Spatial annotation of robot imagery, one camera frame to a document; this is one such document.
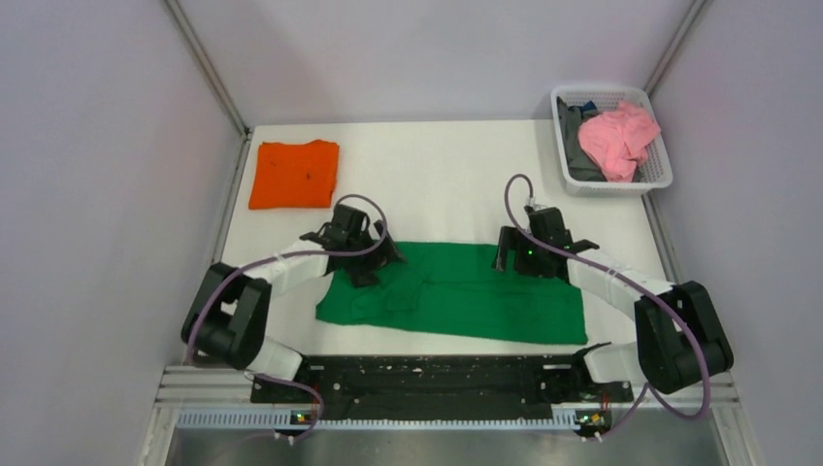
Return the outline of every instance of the orange towel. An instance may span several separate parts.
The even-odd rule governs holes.
[[[331,207],[339,155],[328,141],[261,144],[248,208]]]

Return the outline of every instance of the laundry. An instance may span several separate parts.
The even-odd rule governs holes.
[[[585,121],[577,135],[580,146],[610,182],[628,183],[648,160],[648,146],[660,126],[648,112],[629,102]]]
[[[248,208],[331,207],[339,156],[340,146],[328,141],[261,144]]]
[[[577,140],[577,131],[580,126],[598,114],[594,102],[587,102],[582,107],[569,107],[563,99],[558,97],[557,111],[569,175],[581,182],[605,182],[606,177],[603,172],[583,151],[580,142]]]
[[[397,246],[408,263],[378,270],[379,284],[355,288],[345,272],[336,272],[317,305],[317,319],[525,343],[586,343],[582,295],[573,286],[495,271],[492,245]]]

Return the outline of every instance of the white plastic basket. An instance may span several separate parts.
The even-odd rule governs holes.
[[[646,147],[648,161],[640,167],[641,181],[639,183],[610,183],[610,182],[581,182],[569,175],[569,165],[566,161],[566,150],[563,144],[563,133],[560,131],[557,98],[560,97],[567,105],[583,105],[588,101],[594,102],[597,110],[605,112],[617,108],[620,101],[631,102],[646,109],[654,118],[651,102],[641,89],[619,85],[589,84],[589,85],[561,85],[551,91],[551,113],[554,118],[554,133],[557,138],[557,152],[560,154],[560,169],[566,191],[573,196],[620,196],[641,195],[650,189],[667,187],[672,184],[672,166],[669,164],[669,155],[663,145],[663,137],[658,135]]]

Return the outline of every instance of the wire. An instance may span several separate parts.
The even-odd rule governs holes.
[[[625,275],[623,275],[619,272],[615,272],[615,271],[611,270],[610,267],[607,267],[607,266],[605,266],[603,264],[600,264],[598,262],[595,262],[593,260],[586,259],[585,257],[580,257],[577,254],[572,254],[572,253],[570,253],[566,250],[561,250],[560,248],[556,248],[556,247],[554,247],[550,244],[544,243],[544,242],[538,240],[537,238],[535,238],[534,236],[532,236],[528,231],[526,231],[526,229],[523,228],[517,222],[517,219],[514,217],[514,213],[511,211],[511,205],[510,205],[510,202],[509,202],[509,191],[511,190],[511,185],[514,184],[514,182],[518,179],[521,179],[521,180],[525,181],[529,185],[529,197],[530,198],[533,198],[535,196],[535,189],[534,189],[534,186],[532,185],[532,181],[529,179],[529,177],[527,177],[526,175],[524,175],[522,173],[518,173],[518,174],[514,175],[506,183],[506,191],[505,191],[505,195],[504,195],[504,203],[506,205],[506,214],[509,215],[509,220],[511,220],[511,223],[514,225],[514,228],[516,228],[517,231],[520,232],[520,234],[522,234],[529,241],[531,241],[532,243],[534,243],[537,246],[540,246],[541,248],[544,248],[546,250],[550,250],[551,252],[554,252],[555,254],[566,257],[567,259],[576,260],[578,262],[582,262],[583,264],[588,265],[589,267],[594,267],[595,269],[601,270],[601,271],[606,272],[608,274],[612,274],[618,280],[628,284],[633,289],[635,289],[636,291],[638,291],[639,293],[641,293],[642,295],[644,295],[645,297],[650,299],[651,302],[653,302],[658,307],[660,307],[660,309],[662,309],[663,312],[666,313],[672,320],[674,320],[675,323],[683,330],[683,336],[686,337],[686,340],[689,342],[689,345],[692,347],[692,350],[695,352],[695,355],[697,357],[697,364],[698,364],[698,368],[700,369],[701,379],[703,381],[703,403],[701,404],[700,409],[697,411],[697,413],[689,415],[687,413],[684,413],[684,412],[678,410],[674,406],[670,405],[663,398],[663,395],[661,395],[653,386],[651,386],[649,383],[646,383],[646,384],[643,385],[643,389],[641,390],[641,394],[638,396],[638,398],[635,401],[634,405],[632,405],[632,407],[629,409],[628,413],[626,413],[626,416],[624,416],[622,419],[620,419],[620,421],[618,421],[611,428],[611,430],[609,432],[607,432],[605,435],[603,435],[602,438],[606,438],[607,436],[613,434],[615,431],[617,431],[619,428],[621,428],[625,424],[626,419],[629,418],[631,416],[631,414],[633,414],[635,412],[637,407],[642,402],[642,399],[645,396],[647,391],[651,391],[651,394],[654,395],[655,398],[657,398],[657,401],[659,401],[660,404],[664,408],[669,410],[669,412],[671,412],[673,415],[675,415],[677,417],[680,417],[681,419],[697,420],[697,419],[701,419],[704,416],[706,416],[708,414],[709,405],[711,403],[711,385],[710,385],[710,381],[708,379],[709,374],[708,374],[708,366],[707,366],[707,363],[706,363],[706,356],[703,354],[703,350],[700,348],[700,344],[698,343],[697,338],[695,337],[694,333],[691,331],[689,326],[686,324],[686,322],[680,316],[677,315],[677,313],[675,312],[674,309],[672,309],[671,306],[666,304],[666,302],[663,301],[662,299],[660,299],[656,294],[652,293],[651,291],[649,291],[648,289],[646,289],[645,287],[643,287],[639,283],[633,281],[632,279],[626,277]]]
[[[240,275],[244,274],[245,272],[247,272],[251,269],[255,269],[257,267],[262,267],[264,265],[268,265],[268,264],[277,262],[278,260],[281,260],[281,259],[288,259],[290,257],[300,257],[300,256],[307,256],[307,255],[328,255],[328,256],[333,256],[333,257],[356,257],[358,255],[368,254],[368,253],[372,252],[373,250],[376,250],[377,248],[379,248],[379,246],[382,244],[383,240],[385,240],[386,236],[388,235],[388,222],[386,221],[386,216],[385,216],[385,213],[383,212],[383,210],[373,200],[369,199],[366,196],[360,195],[360,194],[347,194],[347,195],[341,197],[337,201],[335,206],[337,206],[341,202],[345,201],[346,199],[360,199],[360,200],[366,201],[367,203],[371,204],[372,207],[375,208],[375,210],[378,211],[378,214],[380,215],[380,219],[382,219],[382,222],[383,222],[383,229],[380,232],[380,236],[379,236],[377,242],[374,243],[373,245],[369,246],[368,248],[365,248],[364,250],[354,250],[354,251],[344,251],[344,250],[296,250],[296,251],[287,252],[287,253],[281,254],[281,255],[275,255],[275,256],[272,256],[272,257],[266,257],[264,259],[255,260],[254,262],[251,262],[247,265],[244,265],[242,267],[238,267],[234,272],[229,274],[228,277],[226,277],[222,282],[220,282],[220,284],[217,286],[217,288],[214,289],[214,291],[212,292],[212,295],[209,296],[209,299],[206,301],[206,304],[203,306],[203,309],[200,310],[200,315],[197,316],[197,319],[194,321],[194,324],[191,326],[191,332],[189,332],[189,334],[188,334],[188,341],[186,342],[186,345],[185,345],[185,363],[186,364],[193,365],[192,358],[193,358],[194,352],[195,352],[194,341],[197,337],[197,334],[200,332],[200,328],[203,326],[203,322],[206,320],[206,316],[209,314],[209,311],[212,309],[212,306],[214,305],[214,303],[217,302],[217,299],[219,299],[220,295],[226,289],[226,286],[228,286],[228,284],[230,284],[233,280],[237,279]],[[299,388],[303,391],[308,392],[311,396],[313,396],[317,400],[317,404],[319,405],[317,407],[317,416],[313,416],[312,423],[309,424],[309,428],[306,429],[303,433],[301,433],[297,437],[295,437],[294,442],[303,440],[308,435],[310,435],[314,431],[314,427],[317,425],[317,422],[320,420],[320,417],[323,415],[323,409],[325,408],[325,402],[323,401],[323,398],[320,396],[320,394],[317,393],[317,391],[314,390],[313,388],[311,388],[310,386],[304,385],[302,383],[296,383],[296,382],[292,382],[292,381],[285,381],[283,379],[276,379],[276,378],[268,376],[266,374],[259,374],[258,373],[258,374],[255,374],[255,376],[257,376],[258,378],[260,378],[260,379],[262,379],[266,382],[277,383],[277,384],[280,384],[280,385],[286,385],[286,386],[292,386],[292,387],[295,387],[295,388]],[[246,440],[250,440],[251,438],[257,438],[257,437],[260,437],[260,436],[261,436],[260,434],[255,434],[253,436],[243,438],[240,441],[240,443],[244,442]]]

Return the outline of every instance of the green cloth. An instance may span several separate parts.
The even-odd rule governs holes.
[[[586,343],[580,291],[557,279],[517,275],[511,266],[495,271],[495,246],[398,247],[409,263],[383,267],[379,285],[355,288],[346,273],[336,273],[317,318],[525,343]]]

